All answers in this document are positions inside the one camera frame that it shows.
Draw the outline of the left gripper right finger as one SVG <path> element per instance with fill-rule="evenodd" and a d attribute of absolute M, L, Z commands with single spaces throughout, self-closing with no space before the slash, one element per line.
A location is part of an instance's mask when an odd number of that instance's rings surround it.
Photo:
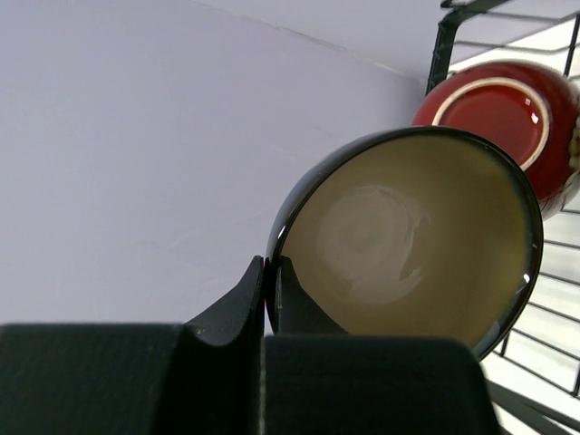
<path fill-rule="evenodd" d="M 277 261 L 274 285 L 274 333 L 346 335 L 346 331 L 302 288 L 289 257 Z"/>

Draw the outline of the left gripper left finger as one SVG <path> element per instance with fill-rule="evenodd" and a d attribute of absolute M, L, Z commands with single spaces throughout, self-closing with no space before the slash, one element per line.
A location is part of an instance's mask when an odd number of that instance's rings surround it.
<path fill-rule="evenodd" d="M 264 259 L 254 256 L 239 282 L 214 304 L 185 323 L 185 329 L 202 343 L 223 347 L 234 343 L 262 305 Z"/>

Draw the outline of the red bowl white inside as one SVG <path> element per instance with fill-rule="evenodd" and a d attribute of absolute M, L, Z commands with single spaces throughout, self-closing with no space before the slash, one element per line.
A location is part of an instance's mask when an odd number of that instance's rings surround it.
<path fill-rule="evenodd" d="M 526 173 L 542 217 L 579 191 L 579 87 L 538 63 L 480 63 L 430 91 L 413 124 L 469 131 L 505 151 Z"/>

